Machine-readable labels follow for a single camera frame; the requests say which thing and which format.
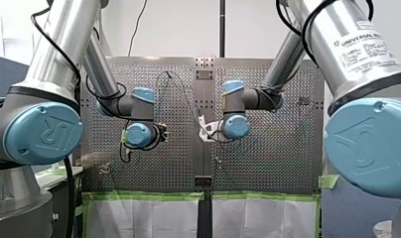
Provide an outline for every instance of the black cable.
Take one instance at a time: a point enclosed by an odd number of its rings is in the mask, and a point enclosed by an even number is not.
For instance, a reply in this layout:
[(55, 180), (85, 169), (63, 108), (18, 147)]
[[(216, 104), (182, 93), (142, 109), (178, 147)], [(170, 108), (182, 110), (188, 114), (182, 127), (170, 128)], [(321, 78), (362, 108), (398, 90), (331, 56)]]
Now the black cable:
[(135, 39), (136, 33), (138, 32), (139, 21), (141, 20), (142, 14), (144, 14), (144, 12), (145, 12), (147, 3), (148, 3), (148, 0), (145, 0), (144, 6), (142, 7), (142, 10), (141, 10), (141, 13), (139, 13), (138, 19), (136, 20), (135, 31), (133, 32), (132, 38), (130, 40), (129, 53), (127, 54), (128, 57), (130, 57), (130, 53), (132, 52), (133, 40)]
[(80, 85), (79, 69), (77, 68), (75, 63), (70, 59), (70, 57), (58, 46), (58, 44), (55, 41), (53, 41), (53, 39), (44, 32), (44, 30), (40, 27), (40, 25), (36, 21), (36, 17), (44, 15), (48, 12), (50, 12), (50, 7), (46, 8), (45, 10), (40, 11), (38, 13), (34, 13), (33, 15), (31, 15), (31, 22), (34, 24), (34, 26), (37, 28), (37, 30), (39, 30), (39, 32), (46, 38), (46, 40), (49, 41), (50, 44), (52, 44), (52, 46), (65, 58), (65, 60), (70, 65), (71, 69), (73, 70), (74, 74), (76, 75), (76, 78), (77, 78), (76, 86), (79, 86)]
[(117, 85), (123, 87), (123, 92), (121, 92), (121, 91), (119, 90), (119, 91), (117, 91), (117, 93), (115, 93), (115, 94), (113, 94), (113, 95), (106, 96), (106, 97), (102, 97), (102, 96), (97, 95), (97, 94), (90, 88), (89, 82), (88, 82), (88, 75), (86, 76), (86, 80), (85, 80), (86, 90), (88, 90), (89, 94), (91, 94), (92, 96), (95, 97), (95, 99), (98, 101), (99, 105), (102, 107), (103, 110), (105, 110), (106, 112), (108, 112), (112, 117), (116, 117), (116, 118), (123, 119), (123, 120), (130, 120), (129, 117), (114, 115), (114, 113), (113, 113), (107, 106), (105, 106), (105, 105), (101, 102), (101, 100), (120, 99), (120, 98), (122, 98), (124, 95), (126, 95), (126, 93), (127, 93), (127, 87), (126, 87), (123, 83), (120, 83), (120, 82), (116, 82), (116, 83), (117, 83)]
[(74, 180), (73, 180), (73, 171), (71, 168), (70, 160), (68, 158), (64, 159), (65, 169), (67, 171), (67, 190), (68, 190), (68, 214), (67, 214), (67, 236), (66, 238), (71, 237), (71, 233), (73, 231), (73, 222), (74, 222)]
[(96, 38), (99, 40), (99, 32), (98, 32), (98, 30), (96, 30), (96, 28), (93, 27), (93, 28), (92, 28), (92, 31), (95, 32)]
[(301, 33), (299, 30), (297, 30), (292, 24), (290, 24), (287, 19), (284, 17), (284, 14), (282, 14), (281, 10), (281, 0), (276, 0), (276, 7), (277, 7), (277, 13), (281, 21), (287, 26), (292, 32), (297, 34), (298, 36), (301, 36)]
[(372, 21), (374, 17), (374, 4), (372, 0), (366, 0), (368, 5), (368, 21)]

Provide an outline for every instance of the wire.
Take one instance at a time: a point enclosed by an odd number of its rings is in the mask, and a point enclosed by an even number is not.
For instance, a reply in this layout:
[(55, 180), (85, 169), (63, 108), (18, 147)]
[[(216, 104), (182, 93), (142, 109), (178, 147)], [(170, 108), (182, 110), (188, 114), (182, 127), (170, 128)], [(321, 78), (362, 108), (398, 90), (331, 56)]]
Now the wire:
[(73, 231), (74, 222), (74, 181), (73, 181), (73, 171), (71, 168), (70, 160), (68, 157), (64, 159), (65, 169), (67, 171), (67, 190), (68, 190), (68, 213), (67, 213), (67, 236), (71, 237)]
[(133, 32), (132, 39), (130, 40), (129, 53), (127, 54), (128, 57), (130, 57), (130, 53), (132, 52), (133, 40), (135, 39), (136, 33), (138, 32), (139, 21), (141, 20), (142, 14), (144, 14), (144, 12), (145, 12), (147, 3), (148, 3), (148, 0), (145, 0), (144, 6), (142, 7), (142, 10), (141, 10), (141, 13), (139, 13), (138, 20), (136, 20), (135, 31)]
[(80, 81), (81, 81), (79, 69), (77, 68), (75, 63), (70, 59), (70, 57), (58, 46), (58, 44), (55, 41), (53, 41), (53, 39), (44, 32), (44, 30), (40, 27), (40, 25), (38, 24), (38, 22), (36, 20), (36, 17), (42, 16), (48, 12), (50, 12), (50, 7), (46, 8), (45, 10), (40, 11), (38, 13), (34, 13), (33, 15), (31, 15), (31, 22), (34, 24), (34, 26), (37, 28), (37, 30), (39, 30), (39, 32), (46, 38), (46, 40), (49, 41), (50, 44), (52, 44), (52, 46), (65, 58), (65, 60), (70, 65), (71, 69), (73, 70), (73, 72), (76, 76), (76, 79), (77, 79), (76, 86), (79, 86)]
[(203, 130), (207, 134), (208, 138), (212, 139), (213, 141), (217, 142), (218, 144), (228, 144), (228, 143), (232, 143), (232, 142), (236, 141), (236, 140), (219, 141), (219, 140), (213, 138), (212, 135), (201, 125), (201, 123), (200, 123), (200, 121), (198, 119), (199, 116), (198, 116), (198, 114), (196, 113), (195, 109), (193, 108), (192, 104), (189, 101), (189, 97), (188, 97), (188, 95), (186, 93), (186, 88), (185, 88), (185, 85), (183, 83), (182, 78), (178, 74), (176, 74), (175, 72), (166, 70), (166, 71), (163, 71), (163, 72), (160, 73), (160, 75), (157, 77), (157, 82), (161, 78), (160, 76), (162, 74), (164, 74), (164, 73), (167, 75), (168, 79), (177, 78), (179, 80), (181, 88), (178, 88), (173, 80), (172, 80), (172, 84), (184, 95), (184, 98), (185, 98), (186, 104), (187, 104), (187, 108), (191, 112), (191, 115), (192, 115), (192, 117), (194, 119), (195, 124), (197, 124), (200, 127), (200, 129)]
[(374, 17), (374, 4), (372, 0), (366, 0), (368, 5), (368, 21), (372, 21)]
[(287, 26), (292, 32), (294, 32), (295, 34), (297, 34), (298, 36), (301, 36), (301, 33), (299, 30), (297, 30), (293, 24), (290, 24), (287, 19), (284, 17), (284, 15), (282, 14), (282, 10), (281, 10), (281, 0), (276, 0), (276, 8), (277, 8), (277, 13), (279, 18), (281, 19), (281, 21), (285, 24), (285, 26)]

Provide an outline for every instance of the perforated metal panel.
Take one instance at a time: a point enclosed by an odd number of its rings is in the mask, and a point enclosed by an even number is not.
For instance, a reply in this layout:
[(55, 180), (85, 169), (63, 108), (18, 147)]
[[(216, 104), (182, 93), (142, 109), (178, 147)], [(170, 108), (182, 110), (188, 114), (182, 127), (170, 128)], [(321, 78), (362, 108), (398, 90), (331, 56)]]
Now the perforated metal panel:
[[(208, 67), (213, 71), (215, 82), (205, 83), (202, 88), (193, 87), (196, 83), (199, 85), (196, 72), (200, 65), (195, 59), (112, 58), (109, 62), (116, 79), (129, 90), (134, 86), (156, 88), (155, 120), (169, 126), (171, 137), (168, 143), (160, 144), (153, 151), (132, 154), (131, 163), (122, 163), (119, 140), (125, 121), (101, 116), (93, 97), (83, 90), (84, 190), (192, 191), (194, 171), (197, 174), (213, 171), (216, 190), (317, 192), (322, 159), (324, 84), (312, 63), (305, 61), (298, 76), (290, 82), (285, 106), (278, 113), (249, 111), (251, 135), (230, 145), (213, 145), (212, 157), (203, 155), (207, 161), (199, 162), (199, 156), (194, 159), (199, 149), (194, 143), (198, 132), (194, 131), (193, 115), (188, 110), (181, 83), (192, 107), (199, 95), (205, 97), (203, 100), (213, 100), (213, 120), (217, 120), (222, 118), (221, 84), (243, 79), (247, 86), (259, 85), (271, 61), (216, 59), (214, 66)], [(182, 82), (167, 80), (165, 70), (175, 72)], [(208, 95), (214, 98), (206, 98), (206, 91), (213, 92)], [(309, 98), (311, 104), (299, 105), (301, 97)], [(195, 165), (202, 166), (202, 170), (194, 170)]]
[(193, 190), (194, 120), (180, 92), (180, 81), (169, 80), (164, 72), (175, 72), (182, 79), (189, 101), (192, 101), (195, 60), (113, 58), (109, 62), (117, 81), (125, 84), (128, 90), (135, 86), (156, 88), (155, 121), (168, 125), (170, 141), (161, 143), (153, 151), (133, 153), (129, 164), (122, 163), (119, 160), (119, 140), (125, 121), (101, 116), (96, 110), (95, 99), (89, 97), (86, 107), (85, 98), (82, 111), (88, 117), (85, 139), (89, 143), (84, 145), (86, 150), (82, 148), (86, 154), (83, 157), (83, 188)]
[[(222, 83), (242, 79), (247, 87), (260, 85), (270, 61), (218, 59), (215, 62), (215, 101)], [(316, 193), (322, 158), (323, 81), (305, 61), (287, 85), (284, 106), (277, 113), (248, 111), (250, 135), (212, 149), (215, 190), (267, 190)], [(309, 105), (302, 105), (310, 100)], [(215, 116), (222, 117), (216, 104)]]

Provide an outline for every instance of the robotic arm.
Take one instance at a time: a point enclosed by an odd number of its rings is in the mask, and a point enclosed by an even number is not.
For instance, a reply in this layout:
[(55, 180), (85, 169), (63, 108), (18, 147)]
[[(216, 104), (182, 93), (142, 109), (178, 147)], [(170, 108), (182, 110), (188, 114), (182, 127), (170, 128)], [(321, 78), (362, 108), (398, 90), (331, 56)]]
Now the robotic arm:
[[(364, 191), (401, 198), (401, 64), (355, 1), (284, 4), (303, 26), (303, 38), (288, 34), (260, 93), (244, 89), (242, 81), (223, 85), (223, 135), (235, 139), (248, 134), (246, 109), (281, 106), (279, 89), (293, 77), (307, 47), (334, 96), (325, 130), (332, 165)], [(269, 98), (260, 97), (263, 92)]]
[(45, 32), (75, 63), (71, 66), (54, 45), (42, 39), (24, 81), (10, 87), (0, 103), (0, 164), (49, 165), (78, 145), (82, 123), (74, 99), (82, 62), (100, 111), (131, 121), (126, 145), (143, 149), (164, 141), (165, 127), (154, 124), (154, 91), (135, 87), (120, 91), (100, 44), (92, 34), (96, 15), (108, 1), (55, 1)]

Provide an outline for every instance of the green tape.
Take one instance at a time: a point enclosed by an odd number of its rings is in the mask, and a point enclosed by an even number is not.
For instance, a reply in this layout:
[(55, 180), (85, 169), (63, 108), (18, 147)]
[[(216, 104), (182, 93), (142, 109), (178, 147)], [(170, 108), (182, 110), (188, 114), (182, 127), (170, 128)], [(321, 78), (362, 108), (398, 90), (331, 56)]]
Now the green tape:
[(323, 189), (334, 189), (338, 179), (339, 179), (338, 175), (320, 176), (319, 187)]
[(267, 199), (313, 202), (320, 200), (319, 195), (293, 195), (275, 192), (261, 191), (215, 191), (212, 194), (214, 200), (242, 200), (242, 199)]
[(84, 199), (82, 201), (82, 210), (83, 210), (83, 215), (82, 215), (82, 229), (83, 229), (83, 237), (86, 238), (86, 228), (88, 226), (88, 209), (89, 209), (89, 200)]
[(126, 131), (122, 130), (122, 135), (120, 137), (121, 143), (126, 143)]
[(145, 200), (145, 201), (194, 201), (202, 200), (201, 192), (174, 192), (158, 193), (144, 191), (122, 191), (113, 190), (109, 192), (85, 192), (82, 194), (84, 199), (95, 200)]
[(83, 214), (83, 207), (82, 205), (74, 209), (74, 216), (79, 216)]

